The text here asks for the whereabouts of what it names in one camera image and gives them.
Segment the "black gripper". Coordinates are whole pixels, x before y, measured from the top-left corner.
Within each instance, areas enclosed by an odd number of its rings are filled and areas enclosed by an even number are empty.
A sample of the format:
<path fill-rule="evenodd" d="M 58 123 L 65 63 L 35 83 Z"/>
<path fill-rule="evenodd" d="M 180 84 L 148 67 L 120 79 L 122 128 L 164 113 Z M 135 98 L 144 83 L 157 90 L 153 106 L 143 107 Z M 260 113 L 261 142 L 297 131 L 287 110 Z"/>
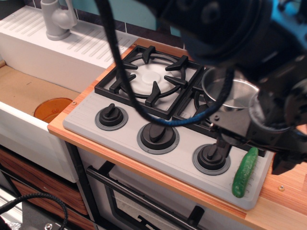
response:
<path fill-rule="evenodd" d="M 259 88 L 243 110 L 215 111 L 210 120 L 231 140 L 275 152 L 272 174 L 281 175 L 307 162 L 307 136 L 297 129 L 307 123 L 306 81 L 257 82 Z M 219 135 L 218 159 L 229 156 L 232 145 Z"/>

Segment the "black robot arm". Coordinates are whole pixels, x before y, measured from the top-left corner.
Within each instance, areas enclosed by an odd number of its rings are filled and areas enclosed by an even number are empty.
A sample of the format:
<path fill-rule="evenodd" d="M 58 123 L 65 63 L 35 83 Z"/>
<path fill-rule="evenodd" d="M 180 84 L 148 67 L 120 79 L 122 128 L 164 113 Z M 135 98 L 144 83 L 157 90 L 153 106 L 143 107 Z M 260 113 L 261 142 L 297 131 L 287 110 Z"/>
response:
<path fill-rule="evenodd" d="M 216 125 L 231 139 L 275 153 L 280 175 L 307 159 L 307 3 L 304 0 L 145 0 L 160 21 L 177 28 L 199 64 L 233 68 L 258 87 L 236 128 Z"/>

